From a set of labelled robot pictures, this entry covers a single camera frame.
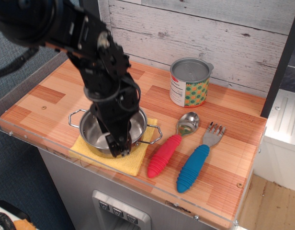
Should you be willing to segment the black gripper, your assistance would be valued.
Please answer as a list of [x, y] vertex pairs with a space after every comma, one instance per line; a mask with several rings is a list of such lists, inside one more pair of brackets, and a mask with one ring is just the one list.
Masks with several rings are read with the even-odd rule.
[[90, 111], [98, 119], [109, 150], [114, 158], [130, 154], [130, 118], [139, 111], [140, 87], [131, 76], [122, 76], [106, 85], [100, 79], [84, 79], [84, 93], [92, 101]]

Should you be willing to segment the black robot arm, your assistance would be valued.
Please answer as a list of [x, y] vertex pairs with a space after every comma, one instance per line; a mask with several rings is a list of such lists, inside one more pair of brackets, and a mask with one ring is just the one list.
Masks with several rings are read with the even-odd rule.
[[65, 52], [81, 74], [111, 154], [131, 151], [130, 119], [139, 111], [141, 92], [127, 71], [128, 55], [105, 23], [69, 0], [0, 0], [0, 31], [28, 48], [21, 62], [41, 46]]

